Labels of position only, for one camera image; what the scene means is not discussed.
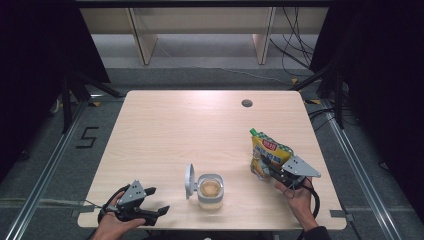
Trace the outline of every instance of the metal rail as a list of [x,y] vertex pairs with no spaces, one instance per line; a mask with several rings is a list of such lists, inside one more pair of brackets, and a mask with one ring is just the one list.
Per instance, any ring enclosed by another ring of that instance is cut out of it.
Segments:
[[7,234],[6,239],[21,239],[23,234],[25,233],[26,228],[28,227],[29,222],[31,221],[32,216],[34,215],[35,210],[37,209],[38,203],[48,186],[50,179],[52,178],[57,166],[60,163],[63,153],[68,146],[71,137],[74,133],[74,130],[78,124],[78,120],[81,117],[83,111],[87,107],[86,102],[79,102],[77,108],[74,112],[74,121],[69,127],[69,129],[62,134],[59,139],[59,142],[54,149],[52,155],[50,156],[49,161],[44,167],[43,172],[38,178],[37,183],[32,189],[31,194],[27,198],[24,206],[22,207],[19,215],[16,217],[14,222],[12,223],[9,232]]
[[[327,99],[322,99],[321,103],[324,108],[331,108],[331,104]],[[361,186],[362,191],[364,192],[365,197],[367,198],[368,203],[370,204],[370,207],[374,212],[381,229],[383,230],[384,235],[387,239],[403,239],[400,231],[397,229],[395,222],[393,221],[390,212],[387,210],[386,206],[375,190],[370,178],[368,177],[368,174],[362,166],[361,161],[350,144],[349,138],[347,137],[345,131],[338,127],[332,113],[327,113],[327,118],[330,121],[331,128],[333,129],[337,140],[339,141],[344,153],[346,154],[348,162],[356,178],[358,179],[359,185]]]

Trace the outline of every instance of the gray floor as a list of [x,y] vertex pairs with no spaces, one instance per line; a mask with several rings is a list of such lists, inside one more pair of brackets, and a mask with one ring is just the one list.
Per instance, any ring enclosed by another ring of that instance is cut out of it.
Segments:
[[[252,39],[248,35],[160,35],[154,57],[148,66],[140,64],[132,36],[96,35],[93,38],[111,78],[110,85],[123,93],[132,89],[287,90],[293,78],[305,78],[294,74],[311,74],[298,63],[284,58],[284,66],[290,72],[287,73],[282,68],[281,53],[273,46],[268,51],[266,64],[258,65]],[[280,46],[284,46],[281,36],[272,38]],[[313,47],[316,36],[303,36],[302,39]],[[302,57],[299,51],[289,51],[296,57]],[[302,97],[307,100],[317,99],[315,90],[318,85],[319,82],[303,89]],[[96,89],[90,91],[93,95],[104,95]],[[107,96],[97,97],[96,101],[100,102],[97,107],[82,107],[83,111],[70,135],[69,144],[42,193],[23,239],[85,239],[92,231],[80,228],[73,213],[79,209],[79,204],[87,195],[123,103],[122,99]],[[322,105],[316,104],[306,104],[305,107],[308,112],[322,109]],[[345,110],[343,116],[344,132],[401,236],[403,239],[424,239],[422,222],[390,171],[379,167],[378,162],[382,159],[375,152],[372,142],[349,110]],[[61,111],[46,119],[37,138],[28,147],[31,157],[17,162],[1,183],[1,239],[6,237],[9,227],[20,213],[25,199],[31,194],[60,141],[62,124]],[[346,229],[331,231],[331,236],[333,239],[386,239],[328,122],[328,116],[321,114],[312,125],[316,129],[339,200],[348,215],[353,216]],[[81,139],[86,127],[98,127],[90,132],[97,137],[95,144],[90,149],[78,149],[77,146],[87,145],[87,141]],[[296,239],[299,231],[274,234],[275,239]],[[135,230],[124,239],[142,239],[144,236],[144,231]]]

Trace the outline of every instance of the cup lid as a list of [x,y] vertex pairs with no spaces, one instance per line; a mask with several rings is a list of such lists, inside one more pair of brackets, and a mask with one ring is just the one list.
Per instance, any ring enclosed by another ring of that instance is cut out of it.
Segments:
[[194,168],[193,164],[187,164],[186,175],[185,175],[185,187],[186,187],[186,198],[189,199],[193,195],[196,189],[196,183],[194,182]]

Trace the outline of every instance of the snack bag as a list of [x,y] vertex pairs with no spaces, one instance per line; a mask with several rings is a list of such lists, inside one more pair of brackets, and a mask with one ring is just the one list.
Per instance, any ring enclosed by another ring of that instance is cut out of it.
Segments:
[[258,176],[260,180],[269,177],[268,166],[262,162],[262,158],[268,158],[278,169],[293,155],[293,150],[274,141],[263,132],[256,132],[254,128],[250,130],[252,134],[253,157],[250,163],[250,171]]

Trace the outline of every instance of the hole in table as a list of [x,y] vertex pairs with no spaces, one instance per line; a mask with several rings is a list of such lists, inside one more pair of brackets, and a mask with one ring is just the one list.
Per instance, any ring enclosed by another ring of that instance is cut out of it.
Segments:
[[243,101],[241,101],[241,105],[243,105],[243,107],[251,107],[253,105],[253,102],[249,99],[244,99]]

